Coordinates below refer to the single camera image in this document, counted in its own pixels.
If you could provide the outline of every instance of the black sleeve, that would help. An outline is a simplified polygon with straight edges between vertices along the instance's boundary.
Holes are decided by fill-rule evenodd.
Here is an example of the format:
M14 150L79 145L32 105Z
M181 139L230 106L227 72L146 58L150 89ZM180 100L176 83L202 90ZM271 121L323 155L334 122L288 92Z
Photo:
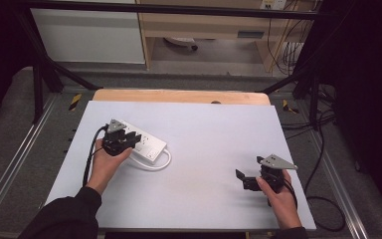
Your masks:
M59 198L42 208L19 238L96 239L100 206L101 196L83 187L75 197Z
M276 239L306 239L308 235L306 234L305 228L295 227L287 230L280 230L276 233Z

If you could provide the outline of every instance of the gray carpet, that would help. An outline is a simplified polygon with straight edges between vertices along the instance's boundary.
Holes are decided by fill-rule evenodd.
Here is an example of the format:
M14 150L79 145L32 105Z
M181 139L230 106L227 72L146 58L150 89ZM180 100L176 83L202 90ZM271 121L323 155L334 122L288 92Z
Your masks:
M184 90L218 90L253 92L272 84L272 79L249 77L214 77L214 76L166 76L135 74L81 74L87 80L108 88L147 88L147 89L184 89ZM87 101L93 92L83 92L75 111L68 107L76 93L76 85L66 81L69 91L60 94L41 134L7 196L0 206L0 232L20 232L39 207L46 200L59 168L64 160L64 150L70 146L69 139L75 134ZM272 104L278 109L280 121L303 122L301 114L285 112L282 109L283 99L289 106L297 108L290 94L292 84L271 95ZM31 74L21 72L15 79L0 110L0 175L21 144L33 119L33 97ZM286 131L286 137L298 131ZM371 238L382 238L382 198L368 174L354 169L354 162L347 150L345 140L339 132L338 125L332 123L324 127L325 145L333 158L333 163L345 182L346 188ZM305 184L314 168L318 153L309 132L290 138L288 146L293 160L298 165L298 176ZM320 167L309 187L308 195L324 196L334 200L329 182ZM337 210L329 204L312 202L312 214L318 222L335 227L341 218ZM252 238L263 238L264 233L252 233ZM345 227L340 232L329 232L318 229L309 232L312 238L351 238Z

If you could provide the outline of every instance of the table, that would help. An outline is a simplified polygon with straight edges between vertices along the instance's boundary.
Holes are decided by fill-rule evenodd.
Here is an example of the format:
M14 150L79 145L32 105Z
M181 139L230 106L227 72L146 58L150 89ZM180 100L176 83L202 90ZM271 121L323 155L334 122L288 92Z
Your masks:
M269 106L265 95L227 92L221 98L222 95L162 90L97 91L88 104L47 203L74 195L81 187L88 155L85 148L90 146L96 130L114 118L165 140L173 159L167 168L156 172L141 170L132 161L124 163L102 197L103 204L96 216L100 228L120 231L278 228L267 198L261 192L245 191L235 176L236 168L256 175L260 170L257 155L275 153L291 161L276 110ZM139 96L155 102L138 102ZM168 103L169 96L172 99L182 96L180 102L195 99L200 104ZM237 103L245 98L261 101L257 105L254 102L236 105L231 96L236 97ZM224 99L229 99L229 105L201 104ZM302 224L313 230L315 225L299 179L295 171L290 175Z

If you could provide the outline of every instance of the hand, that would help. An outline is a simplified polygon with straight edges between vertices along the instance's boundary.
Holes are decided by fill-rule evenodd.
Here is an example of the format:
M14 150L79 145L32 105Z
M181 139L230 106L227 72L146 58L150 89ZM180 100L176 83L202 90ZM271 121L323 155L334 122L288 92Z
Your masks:
M95 149L98 151L93 158L92 175L90 176L89 182L86 184L87 187L94 189L100 195L103 194L107 184L112 179L120 164L132 153L132 148L129 147L117 156L110 156L104 149L101 149L101 143L101 139L98 139L95 142Z
M290 176L287 171L283 170L283 173L285 179L290 182ZM302 226L299 216L297 215L293 196L286 187L283 187L279 193L275 193L262 178L257 177L257 183L263 193L268 197L278 219L279 227L282 230Z

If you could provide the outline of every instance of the power strip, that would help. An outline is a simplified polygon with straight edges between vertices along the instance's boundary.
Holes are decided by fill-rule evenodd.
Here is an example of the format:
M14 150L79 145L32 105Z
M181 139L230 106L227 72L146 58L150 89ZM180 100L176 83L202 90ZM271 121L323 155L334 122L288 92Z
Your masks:
M137 135L141 134L141 141L135 144L132 153L154 164L167 143L129 122L121 121L121 123L125 125L125 133L135 131Z

